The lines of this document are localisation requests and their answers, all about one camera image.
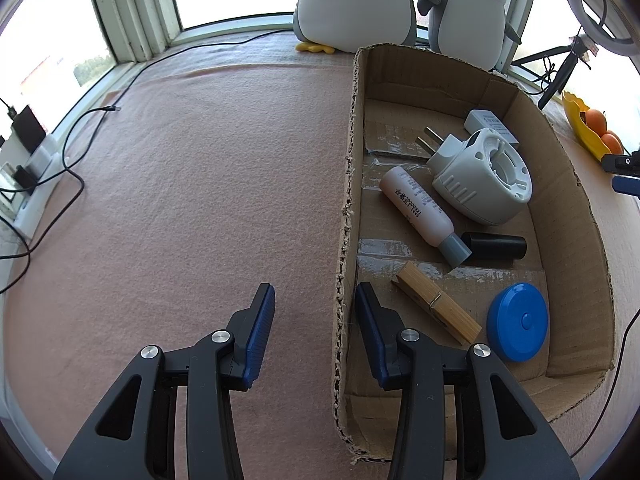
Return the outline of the black cylinder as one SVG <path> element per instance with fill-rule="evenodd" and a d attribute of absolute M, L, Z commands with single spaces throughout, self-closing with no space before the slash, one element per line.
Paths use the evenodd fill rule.
<path fill-rule="evenodd" d="M 526 256 L 527 242 L 522 236 L 488 232 L 465 232 L 462 242 L 472 252 L 471 257 L 482 261 L 521 260 Z"/>

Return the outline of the wooden clothespin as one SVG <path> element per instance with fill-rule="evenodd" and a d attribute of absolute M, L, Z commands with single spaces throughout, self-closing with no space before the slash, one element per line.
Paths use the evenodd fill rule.
<path fill-rule="evenodd" d="M 457 301 L 454 301 L 413 262 L 396 274 L 395 284 L 460 344 L 474 344 L 482 328 Z"/>

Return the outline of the blue round tape measure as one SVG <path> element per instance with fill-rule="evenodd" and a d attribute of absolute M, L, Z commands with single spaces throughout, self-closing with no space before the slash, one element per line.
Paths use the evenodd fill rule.
<path fill-rule="evenodd" d="M 548 307 L 538 288 L 516 283 L 495 296 L 489 307 L 486 332 L 489 347 L 503 361 L 533 359 L 547 338 Z"/>

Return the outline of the small penguin plush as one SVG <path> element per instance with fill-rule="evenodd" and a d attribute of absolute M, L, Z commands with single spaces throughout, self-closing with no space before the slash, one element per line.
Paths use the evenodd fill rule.
<path fill-rule="evenodd" d="M 506 20 L 506 0 L 418 1 L 418 11 L 428 18 L 430 48 L 450 58 L 493 70 L 503 40 L 514 44 L 521 37 Z"/>

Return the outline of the black tripod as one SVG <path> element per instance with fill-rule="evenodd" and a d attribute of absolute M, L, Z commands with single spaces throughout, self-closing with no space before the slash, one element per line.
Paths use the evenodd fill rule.
<path fill-rule="evenodd" d="M 534 92 L 534 96 L 539 96 L 537 106 L 540 110 L 543 110 L 556 94 L 562 93 L 579 62 L 590 68 L 589 63 L 584 59 L 589 51 L 589 44 L 590 40 L 587 36 L 579 34 L 568 46 L 542 50 L 511 62 L 512 67 L 525 70 L 534 77 L 535 82 L 541 84 L 540 89 Z M 526 67 L 527 64 L 538 61 L 541 61 L 544 66 L 542 74 L 537 74 Z"/>

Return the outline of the pink blanket mat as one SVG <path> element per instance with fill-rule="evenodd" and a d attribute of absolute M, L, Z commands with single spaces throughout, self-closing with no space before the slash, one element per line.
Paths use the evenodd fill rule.
<path fill-rule="evenodd" d="M 192 346 L 270 283 L 262 370 L 232 396 L 249 479 L 383 479 L 333 413 L 334 308 L 355 55 L 290 34 L 193 49 L 146 70 L 77 133 L 89 154 L 55 188 L 51 232 L 3 311 L 12 438 L 51 478 L 99 400 L 148 344 Z M 639 207 L 551 125 L 588 195 L 614 299 L 614 365 L 578 470 L 612 451 L 639 406 Z"/>

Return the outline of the black power adapter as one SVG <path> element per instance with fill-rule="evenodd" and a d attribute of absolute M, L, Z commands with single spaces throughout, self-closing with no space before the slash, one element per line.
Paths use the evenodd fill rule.
<path fill-rule="evenodd" d="M 37 151 L 47 135 L 29 105 L 26 105 L 12 119 L 12 129 L 29 154 L 34 154 Z"/>

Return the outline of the yellow fruit bowl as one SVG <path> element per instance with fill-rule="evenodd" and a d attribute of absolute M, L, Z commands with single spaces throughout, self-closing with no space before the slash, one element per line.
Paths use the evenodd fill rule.
<path fill-rule="evenodd" d="M 584 148 L 598 162 L 605 154 L 611 154 L 608 148 L 602 143 L 600 136 L 587 127 L 584 121 L 584 113 L 591 107 L 587 106 L 582 99 L 568 91 L 562 92 L 562 103 L 565 116 L 574 131 L 574 135 Z"/>

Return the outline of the open cardboard box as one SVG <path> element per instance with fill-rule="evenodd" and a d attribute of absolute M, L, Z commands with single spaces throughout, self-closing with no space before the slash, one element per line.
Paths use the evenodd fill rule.
<path fill-rule="evenodd" d="M 526 239 L 523 259 L 471 259 L 458 268 L 420 237 L 378 186 L 401 167 L 424 188 L 434 177 L 416 138 L 425 128 L 466 136 L 475 107 L 495 112 L 518 138 L 533 180 L 529 203 L 498 226 Z M 407 264 L 439 285 L 476 322 L 491 300 L 516 283 L 544 296 L 550 326 L 533 359 L 511 372 L 546 416 L 568 452 L 581 456 L 606 397 L 614 365 L 615 314 L 610 266 L 592 205 L 574 162 L 537 105 L 512 82 L 427 50 L 377 44 L 360 50 L 352 70 L 346 178 L 334 308 L 333 413 L 356 460 L 385 463 L 392 455 L 400 396 L 372 377 L 352 314 L 357 283 L 368 281 L 384 307 L 438 344 L 456 340 L 395 284 Z"/>

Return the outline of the white bottle grey cap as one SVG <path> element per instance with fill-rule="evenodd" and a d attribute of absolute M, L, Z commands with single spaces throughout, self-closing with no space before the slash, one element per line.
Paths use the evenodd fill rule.
<path fill-rule="evenodd" d="M 404 168 L 388 170 L 380 189 L 416 229 L 427 244 L 436 248 L 452 268 L 460 266 L 472 254 L 454 224 L 431 195 Z"/>

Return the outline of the large penguin plush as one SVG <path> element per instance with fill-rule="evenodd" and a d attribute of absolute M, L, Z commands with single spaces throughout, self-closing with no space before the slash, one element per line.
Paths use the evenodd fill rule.
<path fill-rule="evenodd" d="M 372 44 L 416 43 L 416 16 L 440 0 L 297 0 L 295 50 L 355 53 Z"/>

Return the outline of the small black plug adapter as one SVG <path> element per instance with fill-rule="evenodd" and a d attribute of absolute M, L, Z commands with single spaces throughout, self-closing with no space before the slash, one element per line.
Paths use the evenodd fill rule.
<path fill-rule="evenodd" d="M 13 179 L 16 182 L 16 188 L 20 192 L 32 194 L 38 185 L 37 178 L 26 168 L 18 165 L 13 173 Z"/>

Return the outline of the orange fruit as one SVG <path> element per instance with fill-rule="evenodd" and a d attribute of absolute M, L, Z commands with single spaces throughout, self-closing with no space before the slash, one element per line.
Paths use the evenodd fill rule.
<path fill-rule="evenodd" d="M 623 154 L 623 144 L 620 143 L 620 139 L 614 133 L 606 132 L 603 136 L 601 136 L 601 141 L 608 148 L 611 154 Z"/>
<path fill-rule="evenodd" d="M 597 133 L 600 138 L 608 132 L 608 122 L 606 121 L 605 114 L 600 110 L 590 108 L 584 113 L 584 121 L 588 128 Z"/>

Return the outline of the white plug-in device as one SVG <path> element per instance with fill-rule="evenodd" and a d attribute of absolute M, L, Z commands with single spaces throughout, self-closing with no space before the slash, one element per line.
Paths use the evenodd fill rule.
<path fill-rule="evenodd" d="M 433 148 L 425 140 L 438 142 Z M 500 226 L 530 201 L 533 181 L 526 163 L 506 139 L 481 128 L 464 141 L 453 134 L 441 138 L 425 128 L 416 144 L 427 151 L 432 189 L 454 209 L 484 226 Z"/>

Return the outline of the white charger block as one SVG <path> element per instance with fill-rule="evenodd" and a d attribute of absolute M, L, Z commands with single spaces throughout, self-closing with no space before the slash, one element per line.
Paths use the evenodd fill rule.
<path fill-rule="evenodd" d="M 480 129 L 489 128 L 498 132 L 500 136 L 514 148 L 520 147 L 520 141 L 491 110 L 474 108 L 474 110 L 471 110 L 468 116 L 466 116 L 463 127 L 469 134 L 476 133 Z"/>

